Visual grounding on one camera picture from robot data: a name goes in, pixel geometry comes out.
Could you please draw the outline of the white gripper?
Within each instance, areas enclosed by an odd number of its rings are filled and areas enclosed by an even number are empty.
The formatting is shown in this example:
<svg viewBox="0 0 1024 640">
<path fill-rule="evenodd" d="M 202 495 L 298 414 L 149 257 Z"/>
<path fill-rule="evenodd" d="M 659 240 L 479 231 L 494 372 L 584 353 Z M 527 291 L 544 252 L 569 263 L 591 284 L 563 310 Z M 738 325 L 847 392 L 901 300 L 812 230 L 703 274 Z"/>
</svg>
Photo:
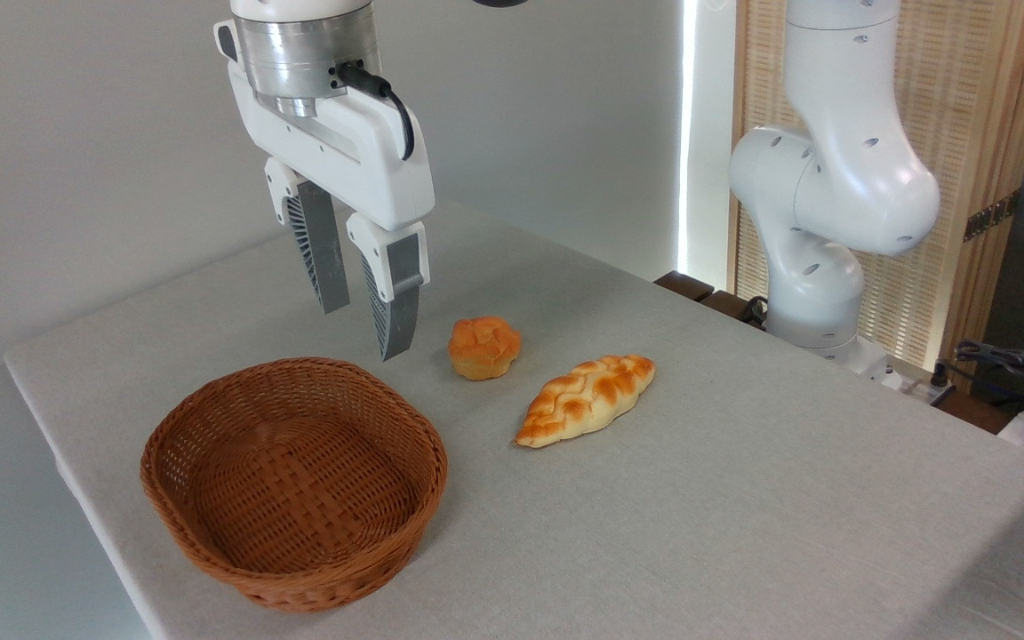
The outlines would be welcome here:
<svg viewBox="0 0 1024 640">
<path fill-rule="evenodd" d="M 419 219 L 435 196 L 418 120 L 382 92 L 375 23 L 214 29 L 244 128 L 271 157 L 264 172 L 278 222 L 292 231 L 318 304 L 329 315 L 350 302 L 332 196 L 357 212 L 347 234 L 362 255 L 381 359 L 393 359 L 412 344 L 429 283 Z"/>
</svg>

